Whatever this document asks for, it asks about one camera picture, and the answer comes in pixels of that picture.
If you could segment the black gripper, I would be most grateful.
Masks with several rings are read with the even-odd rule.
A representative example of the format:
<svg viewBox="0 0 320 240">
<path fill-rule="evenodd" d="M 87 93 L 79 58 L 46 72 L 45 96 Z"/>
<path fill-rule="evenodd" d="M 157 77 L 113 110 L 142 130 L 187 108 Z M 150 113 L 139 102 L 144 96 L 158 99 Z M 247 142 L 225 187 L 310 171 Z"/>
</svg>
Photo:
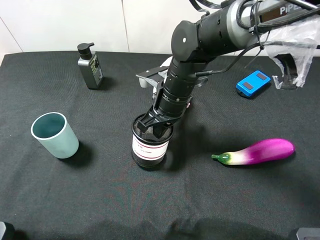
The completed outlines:
<svg viewBox="0 0 320 240">
<path fill-rule="evenodd" d="M 153 135 L 164 140 L 168 138 L 168 127 L 177 122 L 185 113 L 187 103 L 197 83 L 197 72 L 207 67 L 206 62 L 181 62 L 173 58 L 166 79 L 162 82 L 155 101 L 147 113 L 138 121 L 142 134 L 153 127 Z"/>
</svg>

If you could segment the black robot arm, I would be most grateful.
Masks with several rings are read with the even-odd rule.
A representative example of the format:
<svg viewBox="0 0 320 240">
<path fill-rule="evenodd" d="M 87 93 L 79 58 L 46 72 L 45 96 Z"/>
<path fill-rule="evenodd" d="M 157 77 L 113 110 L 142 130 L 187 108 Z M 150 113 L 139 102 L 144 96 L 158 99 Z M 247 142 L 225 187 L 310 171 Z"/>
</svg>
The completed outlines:
<svg viewBox="0 0 320 240">
<path fill-rule="evenodd" d="M 163 81 L 157 82 L 150 109 L 137 117 L 132 131 L 168 140 L 192 98 L 213 71 L 207 65 L 233 52 L 259 47 L 260 36 L 319 14 L 319 1 L 225 0 L 214 13 L 205 11 L 195 23 L 183 20 L 171 37 L 172 59 Z"/>
</svg>

